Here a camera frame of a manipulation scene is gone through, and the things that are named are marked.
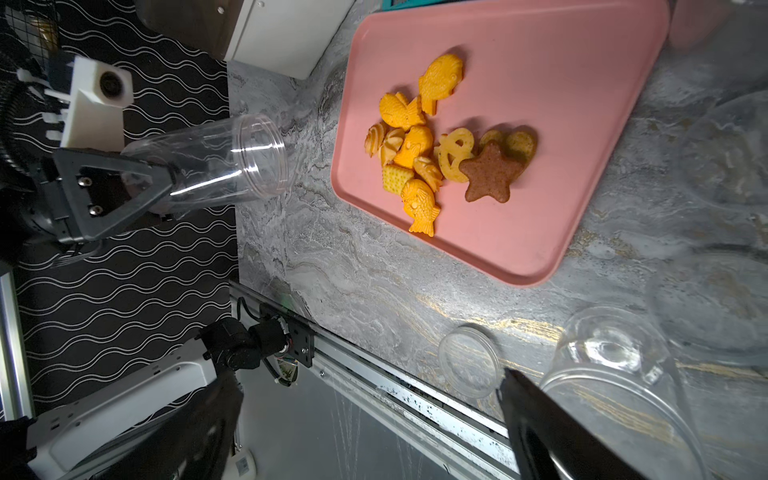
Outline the square waffle cookie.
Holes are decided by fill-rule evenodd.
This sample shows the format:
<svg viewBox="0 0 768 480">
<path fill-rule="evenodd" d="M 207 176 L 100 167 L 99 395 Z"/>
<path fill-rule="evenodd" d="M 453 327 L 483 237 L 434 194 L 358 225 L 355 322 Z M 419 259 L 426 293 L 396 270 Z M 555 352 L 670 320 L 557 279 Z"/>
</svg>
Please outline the square waffle cookie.
<svg viewBox="0 0 768 480">
<path fill-rule="evenodd" d="M 412 169 L 397 164 L 382 167 L 382 187 L 389 193 L 400 196 L 404 186 L 415 177 Z"/>
</svg>

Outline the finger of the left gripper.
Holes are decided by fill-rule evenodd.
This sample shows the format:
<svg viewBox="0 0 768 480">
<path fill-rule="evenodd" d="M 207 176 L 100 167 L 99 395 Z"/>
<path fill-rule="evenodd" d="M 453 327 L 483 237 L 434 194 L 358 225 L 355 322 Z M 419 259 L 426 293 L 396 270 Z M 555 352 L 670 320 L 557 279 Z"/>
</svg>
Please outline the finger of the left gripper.
<svg viewBox="0 0 768 480">
<path fill-rule="evenodd" d="M 93 242 L 123 232 L 174 186 L 167 166 L 94 149 L 59 149 L 54 191 L 64 210 L 64 242 Z"/>
</svg>

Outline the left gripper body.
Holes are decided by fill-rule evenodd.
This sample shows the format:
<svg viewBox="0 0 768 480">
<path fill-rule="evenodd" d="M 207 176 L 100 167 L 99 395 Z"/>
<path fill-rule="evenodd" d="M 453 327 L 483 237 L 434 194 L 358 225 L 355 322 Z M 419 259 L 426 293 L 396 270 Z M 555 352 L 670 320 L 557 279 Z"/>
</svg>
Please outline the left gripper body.
<svg viewBox="0 0 768 480">
<path fill-rule="evenodd" d="M 65 193 L 78 187 L 78 175 L 62 173 L 56 161 L 45 161 L 38 177 L 25 176 L 1 163 L 1 262 L 19 264 L 36 246 L 63 254 L 77 247 L 72 230 L 73 207 Z"/>
</svg>

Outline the yellow fish cookie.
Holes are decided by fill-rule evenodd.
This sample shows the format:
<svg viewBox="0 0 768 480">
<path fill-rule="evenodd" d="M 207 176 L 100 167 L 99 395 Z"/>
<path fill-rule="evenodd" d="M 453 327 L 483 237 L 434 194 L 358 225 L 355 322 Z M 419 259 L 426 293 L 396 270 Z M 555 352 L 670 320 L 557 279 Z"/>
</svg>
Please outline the yellow fish cookie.
<svg viewBox="0 0 768 480">
<path fill-rule="evenodd" d="M 404 212 L 412 220 L 409 231 L 433 237 L 434 222 L 440 213 L 440 208 L 436 204 L 434 192 L 429 185 L 423 180 L 411 179 L 405 183 L 401 191 L 401 199 Z"/>
</svg>

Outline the pretzel shaped cookie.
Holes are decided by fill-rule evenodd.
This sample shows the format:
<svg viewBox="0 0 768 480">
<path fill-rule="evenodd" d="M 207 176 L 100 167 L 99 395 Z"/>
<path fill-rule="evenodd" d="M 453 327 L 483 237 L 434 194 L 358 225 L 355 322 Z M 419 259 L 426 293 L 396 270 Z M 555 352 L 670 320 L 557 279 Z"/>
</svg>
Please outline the pretzel shaped cookie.
<svg viewBox="0 0 768 480">
<path fill-rule="evenodd" d="M 460 170 L 464 160 L 474 157 L 475 138 L 467 128 L 457 128 L 442 134 L 435 147 L 439 168 L 445 179 L 456 183 L 467 183 L 468 177 Z"/>
</svg>

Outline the brown star cookie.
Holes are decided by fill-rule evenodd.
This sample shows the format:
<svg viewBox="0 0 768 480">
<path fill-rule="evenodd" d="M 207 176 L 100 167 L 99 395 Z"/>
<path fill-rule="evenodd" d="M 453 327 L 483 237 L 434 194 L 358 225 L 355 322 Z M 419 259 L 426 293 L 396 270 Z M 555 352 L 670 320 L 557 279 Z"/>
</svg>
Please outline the brown star cookie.
<svg viewBox="0 0 768 480">
<path fill-rule="evenodd" d="M 499 203 L 508 202 L 510 186 L 525 167 L 523 162 L 508 157 L 498 142 L 490 141 L 479 156 L 463 160 L 459 165 L 468 179 L 465 200 L 474 202 L 488 196 Z"/>
</svg>

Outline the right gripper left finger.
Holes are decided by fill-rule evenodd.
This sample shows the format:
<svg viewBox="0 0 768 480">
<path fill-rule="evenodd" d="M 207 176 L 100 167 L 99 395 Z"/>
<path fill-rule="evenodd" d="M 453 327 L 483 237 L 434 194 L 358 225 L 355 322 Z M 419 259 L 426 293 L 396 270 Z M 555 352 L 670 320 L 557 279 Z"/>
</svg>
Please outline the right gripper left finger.
<svg viewBox="0 0 768 480">
<path fill-rule="evenodd" d="M 235 374 L 220 374 L 102 477 L 220 479 L 230 457 L 243 399 Z"/>
</svg>

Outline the small yellow cookie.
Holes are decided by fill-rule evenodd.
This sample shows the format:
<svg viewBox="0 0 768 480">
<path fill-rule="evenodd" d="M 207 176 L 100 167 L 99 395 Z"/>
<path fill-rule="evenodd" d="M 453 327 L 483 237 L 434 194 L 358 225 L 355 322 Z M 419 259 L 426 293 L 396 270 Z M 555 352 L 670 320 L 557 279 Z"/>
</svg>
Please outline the small yellow cookie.
<svg viewBox="0 0 768 480">
<path fill-rule="evenodd" d="M 389 165 L 394 162 L 394 158 L 399 152 L 405 139 L 405 131 L 402 128 L 396 128 L 388 131 L 379 147 L 378 156 L 381 165 Z"/>
</svg>

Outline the clear jar lid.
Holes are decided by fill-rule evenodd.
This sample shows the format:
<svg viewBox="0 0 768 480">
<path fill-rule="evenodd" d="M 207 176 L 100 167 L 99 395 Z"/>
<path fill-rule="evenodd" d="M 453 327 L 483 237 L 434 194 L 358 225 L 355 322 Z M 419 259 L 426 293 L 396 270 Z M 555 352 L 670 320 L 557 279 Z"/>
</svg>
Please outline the clear jar lid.
<svg viewBox="0 0 768 480">
<path fill-rule="evenodd" d="M 481 330 L 462 325 L 438 345 L 438 361 L 450 385 L 471 399 L 491 395 L 501 383 L 501 366 L 491 339 Z"/>
<path fill-rule="evenodd" d="M 704 361 L 767 367 L 767 252 L 715 244 L 666 260 L 646 287 L 657 324 Z"/>
</svg>

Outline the brown round cookie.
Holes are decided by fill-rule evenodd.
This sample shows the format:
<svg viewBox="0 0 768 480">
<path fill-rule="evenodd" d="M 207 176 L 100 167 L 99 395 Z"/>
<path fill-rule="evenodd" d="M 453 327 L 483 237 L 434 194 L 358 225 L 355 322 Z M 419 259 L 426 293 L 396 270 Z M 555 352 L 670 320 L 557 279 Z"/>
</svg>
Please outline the brown round cookie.
<svg viewBox="0 0 768 480">
<path fill-rule="evenodd" d="M 497 143 L 507 157 L 528 165 L 537 152 L 538 134 L 528 126 L 520 126 L 509 132 L 491 129 L 480 138 L 477 151 L 481 153 L 492 142 Z"/>
</svg>

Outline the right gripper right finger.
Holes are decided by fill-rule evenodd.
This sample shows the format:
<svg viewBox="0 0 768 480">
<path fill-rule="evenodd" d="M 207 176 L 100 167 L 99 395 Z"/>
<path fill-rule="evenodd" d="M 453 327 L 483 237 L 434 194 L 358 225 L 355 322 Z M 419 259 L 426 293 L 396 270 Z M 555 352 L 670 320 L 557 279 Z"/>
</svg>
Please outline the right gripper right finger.
<svg viewBox="0 0 768 480">
<path fill-rule="evenodd" d="M 641 479 L 522 372 L 505 369 L 497 390 L 523 479 Z"/>
</svg>

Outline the clear jar dark cookies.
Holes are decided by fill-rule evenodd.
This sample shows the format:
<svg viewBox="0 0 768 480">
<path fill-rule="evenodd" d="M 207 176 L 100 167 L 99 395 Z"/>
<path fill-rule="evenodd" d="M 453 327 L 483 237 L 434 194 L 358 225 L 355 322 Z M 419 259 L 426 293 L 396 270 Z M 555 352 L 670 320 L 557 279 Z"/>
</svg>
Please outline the clear jar dark cookies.
<svg viewBox="0 0 768 480">
<path fill-rule="evenodd" d="M 263 114 L 137 140 L 122 154 L 172 171 L 173 187 L 150 208 L 157 215 L 269 199 L 291 188 L 297 170 L 293 148 Z"/>
</svg>

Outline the small shell cookie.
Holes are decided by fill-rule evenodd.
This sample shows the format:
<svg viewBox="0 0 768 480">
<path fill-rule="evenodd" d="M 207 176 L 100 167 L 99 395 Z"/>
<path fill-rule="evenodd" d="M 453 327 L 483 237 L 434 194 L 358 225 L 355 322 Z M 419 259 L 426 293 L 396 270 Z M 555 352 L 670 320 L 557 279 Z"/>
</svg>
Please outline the small shell cookie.
<svg viewBox="0 0 768 480">
<path fill-rule="evenodd" d="M 373 157 L 380 149 L 388 132 L 388 125 L 382 121 L 372 125 L 364 140 L 364 150 L 369 157 Z"/>
</svg>

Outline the clear jar yellow cookies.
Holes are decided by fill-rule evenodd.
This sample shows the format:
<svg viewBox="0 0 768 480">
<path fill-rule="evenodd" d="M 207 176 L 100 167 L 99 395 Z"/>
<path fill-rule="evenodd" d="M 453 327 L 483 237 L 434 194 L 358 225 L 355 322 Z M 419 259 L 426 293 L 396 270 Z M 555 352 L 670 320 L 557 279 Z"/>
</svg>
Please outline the clear jar yellow cookies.
<svg viewBox="0 0 768 480">
<path fill-rule="evenodd" d="M 650 319 L 609 306 L 577 312 L 540 387 L 646 478 L 709 478 L 668 341 Z"/>
</svg>

